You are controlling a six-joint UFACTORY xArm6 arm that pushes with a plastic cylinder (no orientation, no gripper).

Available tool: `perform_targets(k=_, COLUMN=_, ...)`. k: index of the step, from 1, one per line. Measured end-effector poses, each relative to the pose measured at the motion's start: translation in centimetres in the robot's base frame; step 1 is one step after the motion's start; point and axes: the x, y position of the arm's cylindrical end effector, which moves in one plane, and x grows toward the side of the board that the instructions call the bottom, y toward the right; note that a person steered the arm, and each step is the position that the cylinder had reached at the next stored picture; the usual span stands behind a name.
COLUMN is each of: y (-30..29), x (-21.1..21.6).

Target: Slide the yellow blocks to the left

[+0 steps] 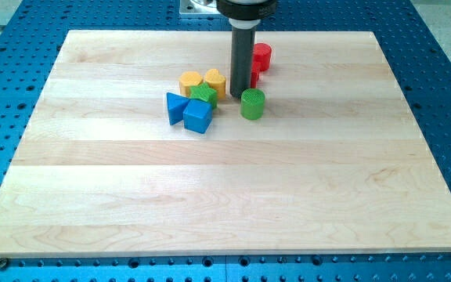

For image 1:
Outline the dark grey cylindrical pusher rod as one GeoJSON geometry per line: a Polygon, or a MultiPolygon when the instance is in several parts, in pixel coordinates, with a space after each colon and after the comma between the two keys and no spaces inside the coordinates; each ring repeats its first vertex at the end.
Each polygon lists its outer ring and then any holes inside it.
{"type": "Polygon", "coordinates": [[[232,26],[230,94],[239,99],[250,88],[255,32],[260,20],[230,20],[232,26]]]}

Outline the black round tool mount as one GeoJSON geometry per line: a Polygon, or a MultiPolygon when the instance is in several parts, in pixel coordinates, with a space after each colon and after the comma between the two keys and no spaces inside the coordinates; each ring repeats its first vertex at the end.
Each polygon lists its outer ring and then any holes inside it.
{"type": "Polygon", "coordinates": [[[233,1],[217,0],[217,10],[234,20],[261,20],[271,16],[277,7],[277,0],[233,1]]]}

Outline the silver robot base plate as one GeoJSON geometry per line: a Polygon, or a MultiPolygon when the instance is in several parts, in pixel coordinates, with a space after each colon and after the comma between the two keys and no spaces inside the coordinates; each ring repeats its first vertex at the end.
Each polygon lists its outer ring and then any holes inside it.
{"type": "Polygon", "coordinates": [[[179,0],[179,13],[186,16],[217,15],[215,0],[179,0]]]}

